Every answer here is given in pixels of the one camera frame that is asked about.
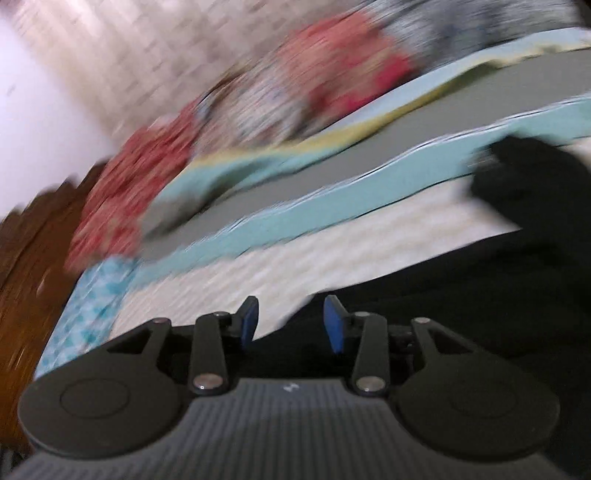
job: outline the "brown wooden furniture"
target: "brown wooden furniture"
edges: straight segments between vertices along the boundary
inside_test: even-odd
[[[63,271],[86,196],[105,162],[78,187],[65,181],[40,193],[0,223],[0,443],[29,450],[17,419],[18,399],[74,289]]]

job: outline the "blue and white checkered fabric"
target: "blue and white checkered fabric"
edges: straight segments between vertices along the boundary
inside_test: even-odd
[[[82,274],[47,342],[34,378],[107,340],[137,265],[137,260],[110,257]]]

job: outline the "white wall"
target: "white wall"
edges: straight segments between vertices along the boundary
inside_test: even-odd
[[[0,219],[115,150],[0,15]]]

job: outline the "beige curtain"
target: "beige curtain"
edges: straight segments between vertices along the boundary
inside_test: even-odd
[[[359,0],[20,0],[16,29],[114,139]]]

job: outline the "white logo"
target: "white logo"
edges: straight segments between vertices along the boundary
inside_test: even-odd
[[[289,393],[293,393],[296,390],[299,390],[300,386],[297,383],[290,383],[288,385],[283,385],[283,390]]]

